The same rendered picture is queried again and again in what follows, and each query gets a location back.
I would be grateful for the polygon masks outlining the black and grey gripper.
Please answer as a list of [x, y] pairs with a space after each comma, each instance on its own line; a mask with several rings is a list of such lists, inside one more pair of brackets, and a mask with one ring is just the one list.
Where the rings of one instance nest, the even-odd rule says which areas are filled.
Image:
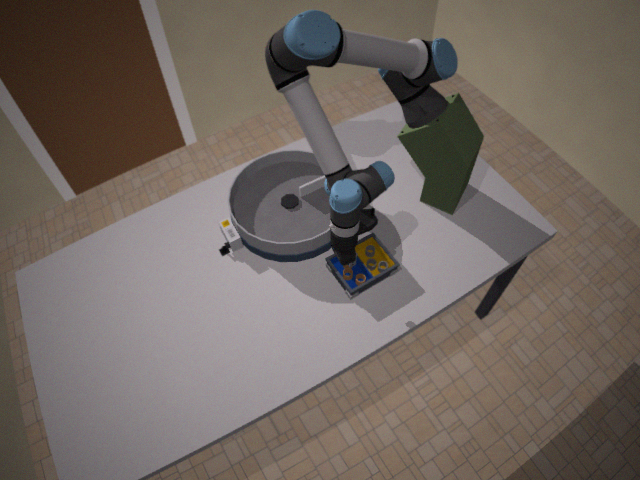
[[330, 219], [330, 242], [341, 265], [348, 264], [349, 267], [356, 265], [355, 259], [358, 254], [355, 252], [355, 247], [358, 243], [358, 235], [372, 230], [377, 225], [378, 219], [374, 211], [374, 208], [361, 210], [360, 223], [349, 229], [336, 227]]

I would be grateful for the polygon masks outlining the blue and yellow divided bin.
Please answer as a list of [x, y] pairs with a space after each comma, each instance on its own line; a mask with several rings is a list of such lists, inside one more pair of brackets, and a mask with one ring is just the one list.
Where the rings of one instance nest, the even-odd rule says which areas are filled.
[[[365, 249], [368, 245], [373, 245], [376, 249], [373, 257], [367, 257], [365, 255]], [[358, 240], [357, 246], [355, 247], [355, 252], [357, 252], [358, 256], [356, 260], [356, 265], [351, 268], [353, 270], [353, 277], [351, 280], [345, 280], [343, 278], [344, 267], [339, 262], [335, 253], [325, 258], [325, 260], [327, 261], [326, 263], [327, 269], [330, 271], [330, 273], [334, 275], [334, 277], [340, 283], [340, 285], [345, 290], [345, 293], [347, 294], [350, 300], [355, 298], [356, 296], [358, 296], [360, 293], [367, 290], [368, 288], [372, 287], [373, 285], [384, 280], [385, 278], [397, 273], [398, 272], [397, 267], [400, 266], [398, 261], [393, 257], [393, 255], [388, 251], [388, 249], [383, 245], [383, 243], [377, 238], [377, 236], [374, 233], [371, 233], [365, 236], [364, 238]], [[370, 271], [366, 266], [367, 260], [370, 258], [373, 258], [377, 261], [377, 266], [373, 271]], [[378, 271], [378, 264], [380, 261], [386, 261], [388, 263], [388, 269], [384, 270], [381, 273]], [[355, 283], [355, 279], [356, 279], [356, 275], [360, 273], [366, 276], [366, 281], [358, 286]]]

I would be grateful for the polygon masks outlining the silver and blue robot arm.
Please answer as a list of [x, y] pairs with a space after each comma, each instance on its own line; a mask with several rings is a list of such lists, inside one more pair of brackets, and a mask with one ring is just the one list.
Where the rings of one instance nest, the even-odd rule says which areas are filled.
[[307, 67], [345, 63], [378, 68], [407, 125], [418, 128], [447, 108], [446, 99], [430, 84], [452, 77], [458, 61], [444, 38], [405, 42], [345, 30], [330, 17], [319, 10], [296, 15], [269, 39], [265, 58], [277, 91], [284, 94], [326, 177], [331, 222], [349, 229], [358, 224], [361, 210], [394, 183], [394, 173], [382, 161], [352, 171], [309, 83]]

